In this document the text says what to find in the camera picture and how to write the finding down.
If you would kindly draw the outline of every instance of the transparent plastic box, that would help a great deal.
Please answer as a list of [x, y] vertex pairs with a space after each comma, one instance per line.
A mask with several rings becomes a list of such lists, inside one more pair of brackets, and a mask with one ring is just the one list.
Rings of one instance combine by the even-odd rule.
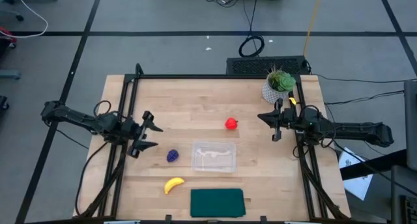
[[191, 166], [195, 171], [233, 173], [236, 170], [234, 143], [193, 143]]

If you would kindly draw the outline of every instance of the green towel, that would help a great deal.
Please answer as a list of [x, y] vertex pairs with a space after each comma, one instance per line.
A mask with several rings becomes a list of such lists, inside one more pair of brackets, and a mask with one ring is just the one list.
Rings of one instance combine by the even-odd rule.
[[246, 214], [241, 189], [192, 189], [192, 217], [242, 217]]

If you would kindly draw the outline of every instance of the potted plant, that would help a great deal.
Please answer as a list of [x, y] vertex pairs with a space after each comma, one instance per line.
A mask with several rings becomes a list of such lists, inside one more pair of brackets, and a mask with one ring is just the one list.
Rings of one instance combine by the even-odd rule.
[[288, 92], [293, 90], [295, 83], [290, 74], [273, 68], [263, 85], [263, 98], [270, 104], [274, 104], [279, 98], [284, 100], [288, 98]]

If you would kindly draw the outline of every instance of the wooden table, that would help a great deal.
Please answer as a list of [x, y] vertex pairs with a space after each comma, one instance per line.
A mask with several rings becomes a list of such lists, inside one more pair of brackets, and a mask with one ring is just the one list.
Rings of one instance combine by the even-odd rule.
[[[107, 77], [102, 99], [112, 103], [112, 110], [117, 110], [122, 81], [123, 76]], [[272, 142], [273, 129], [257, 118], [258, 113], [273, 109], [262, 97], [263, 83], [262, 79], [141, 79], [134, 118], [142, 122], [144, 110], [149, 110], [164, 132], [149, 130], [147, 139], [159, 145], [142, 152], [136, 160], [127, 157], [117, 218], [161, 220], [171, 214], [174, 220], [189, 220], [191, 189], [241, 188], [246, 206], [241, 220], [258, 221], [260, 216], [267, 216], [269, 221], [308, 220], [300, 164], [292, 154], [294, 131], [281, 129], [282, 139]], [[316, 105], [325, 116], [317, 76], [302, 76], [302, 83], [306, 103]], [[225, 129], [228, 117], [238, 120], [236, 130]], [[236, 144], [236, 172], [193, 171], [192, 144], [197, 140]], [[102, 143], [100, 136], [93, 136], [89, 156]], [[103, 185], [109, 149], [97, 154], [86, 169], [79, 197], [81, 211]], [[180, 157], [168, 163], [166, 155], [171, 149], [178, 150]], [[316, 149], [323, 188], [349, 216], [336, 155], [331, 148]], [[164, 184], [174, 176], [186, 182], [166, 195]], [[315, 213], [320, 216], [317, 194], [313, 187], [311, 190]], [[107, 214], [112, 197], [110, 191]]]

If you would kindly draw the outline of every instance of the electronic device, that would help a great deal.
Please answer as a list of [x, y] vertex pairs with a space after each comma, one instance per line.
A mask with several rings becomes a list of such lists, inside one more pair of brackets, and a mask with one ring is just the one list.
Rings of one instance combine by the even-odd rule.
[[302, 55], [286, 57], [228, 58], [227, 75], [266, 77], [271, 69], [282, 69], [289, 74], [310, 74], [310, 67]]
[[406, 195], [400, 196], [401, 216], [404, 224], [417, 224], [417, 199]]
[[281, 139], [280, 128], [284, 127], [296, 130], [307, 145], [317, 145], [320, 141], [323, 143], [325, 138], [361, 140], [380, 147], [388, 147], [394, 142], [391, 128], [381, 122], [330, 122], [313, 105], [307, 105], [301, 110], [298, 117], [292, 108], [286, 108], [282, 113], [282, 105], [283, 100], [279, 99], [272, 112], [258, 114], [261, 120], [275, 129], [275, 134], [272, 136], [273, 141]]
[[146, 129], [162, 132], [154, 125], [154, 116], [149, 111], [143, 113], [143, 123], [139, 125], [132, 116], [124, 117], [117, 111], [90, 116], [74, 111], [59, 101], [50, 101], [45, 103], [41, 116], [47, 125], [50, 125], [52, 121], [68, 122], [85, 128], [94, 135], [101, 135], [104, 141], [109, 143], [121, 144], [126, 139], [133, 140], [128, 149], [128, 155], [134, 158], [139, 156], [139, 151], [143, 152], [147, 148], [158, 145], [158, 143], [144, 141], [147, 136]]

